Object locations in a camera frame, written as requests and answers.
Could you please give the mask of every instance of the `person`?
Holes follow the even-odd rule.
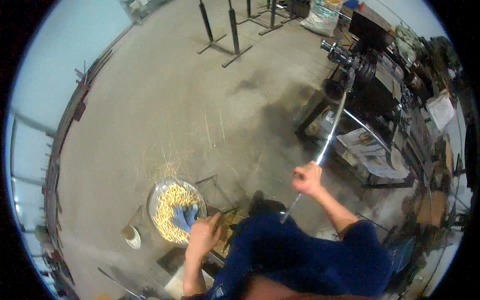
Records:
[[[311,196],[328,215],[340,241],[313,238],[289,217],[285,207],[255,199],[249,217],[239,223],[225,266],[206,290],[202,261],[221,233],[221,214],[198,219],[186,250],[184,299],[372,299],[390,277],[392,259],[380,245],[375,227],[358,220],[320,184],[314,162],[293,171],[293,187]]]

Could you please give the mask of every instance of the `round metal tray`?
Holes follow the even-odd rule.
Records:
[[[184,180],[175,178],[175,177],[167,177],[162,179],[161,181],[157,182],[151,189],[150,194],[147,198],[146,203],[146,212],[148,215],[148,219],[155,228],[155,231],[161,236],[162,234],[156,228],[155,221],[153,220],[153,216],[156,216],[156,208],[158,206],[158,197],[162,196],[163,193],[168,189],[170,185],[178,184],[179,186],[185,188],[186,190],[193,193],[193,196],[198,201],[198,217],[206,217],[207,216],[207,208],[205,204],[205,200],[198,191],[198,189],[191,183],[188,183]]]

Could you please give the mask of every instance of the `work glove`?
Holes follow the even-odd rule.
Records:
[[[197,204],[194,204],[192,206],[177,205],[173,207],[173,217],[170,221],[175,227],[190,233],[190,229],[195,223],[195,217],[197,216],[197,212]]]

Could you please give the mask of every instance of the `metal pole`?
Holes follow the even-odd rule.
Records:
[[[270,29],[273,29],[275,26],[275,11],[276,11],[276,0],[272,0],[272,16],[270,17]]]
[[[343,96],[342,96],[342,99],[340,100],[340,106],[338,107],[338,110],[336,111],[336,115],[335,115],[335,119],[333,121],[333,124],[332,124],[332,129],[330,130],[330,134],[328,135],[327,137],[327,141],[322,149],[322,151],[320,152],[319,156],[317,157],[317,159],[315,160],[315,164],[317,165],[320,165],[320,163],[322,162],[323,158],[324,158],[324,155],[325,155],[325,152],[327,151],[327,148],[330,144],[330,141],[332,140],[332,137],[333,137],[333,134],[335,132],[335,129],[338,125],[338,122],[340,121],[340,116],[342,115],[343,113],[343,106],[345,105],[345,100],[347,99],[347,93],[348,93],[348,89],[345,89],[345,92],[343,92]],[[280,223],[281,224],[284,224],[285,221],[287,220],[288,216],[290,215],[293,207],[295,206],[295,204],[297,204],[298,200],[300,200],[302,194],[299,193],[297,198],[295,198],[295,201],[293,201],[292,205],[290,206],[290,208],[288,209],[287,212],[285,212],[285,214],[283,215],[283,217],[280,219]]]
[[[392,150],[388,148],[387,145],[375,134],[373,131],[367,127],[367,125],[363,124],[359,119],[357,119],[354,115],[352,115],[350,112],[348,112],[346,109],[343,110],[349,117],[351,117],[355,122],[360,124],[361,127],[363,127],[382,147],[385,149],[386,152],[392,153]]]
[[[235,11],[232,8],[231,0],[228,0],[228,5],[230,6],[230,9],[228,10],[228,15],[230,16],[230,26],[232,27],[233,47],[235,49],[235,54],[238,55],[240,54],[240,46],[239,46],[239,35],[237,32],[237,20],[235,18]]]
[[[247,16],[252,16],[252,0],[247,0]]]
[[[123,285],[121,285],[115,278],[113,278],[112,276],[108,275],[107,273],[105,273],[104,270],[100,269],[99,267],[97,267],[97,269],[100,271],[100,273],[102,273],[103,275],[105,275],[108,279],[110,279],[111,281],[115,282],[119,287],[121,287],[122,289],[126,290],[127,292],[129,292],[130,294],[132,294],[133,296],[135,296],[136,298],[138,299],[145,299],[146,298],[143,296],[143,295],[137,295],[135,293],[133,293],[132,291],[130,291],[129,289],[127,289],[126,287],[124,287]]]
[[[210,28],[210,23],[208,22],[208,17],[207,17],[207,11],[205,9],[205,5],[200,0],[200,12],[202,13],[202,19],[204,20],[205,23],[205,29],[207,30],[207,35],[208,35],[208,40],[210,40],[210,43],[213,42],[213,35],[212,35],[212,29]]]
[[[320,5],[320,4],[317,4],[317,5],[325,8],[325,9],[328,9],[329,11],[332,11],[332,12],[334,12],[334,13],[337,13],[337,14],[339,14],[339,15],[341,15],[341,16],[344,16],[344,17],[346,17],[347,19],[349,19],[350,21],[352,20],[352,18],[350,18],[349,16],[347,16],[347,15],[345,15],[345,14],[342,14],[341,12],[334,11],[333,9],[328,8],[328,7],[326,7],[326,6],[323,6],[323,5]]]

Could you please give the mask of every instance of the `paper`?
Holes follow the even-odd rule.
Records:
[[[427,101],[427,109],[439,131],[455,116],[455,109],[447,90],[441,91],[437,97],[430,98]]]
[[[392,179],[402,179],[409,174],[406,168],[396,170],[388,164],[385,149],[365,129],[359,128],[336,137],[370,173]]]

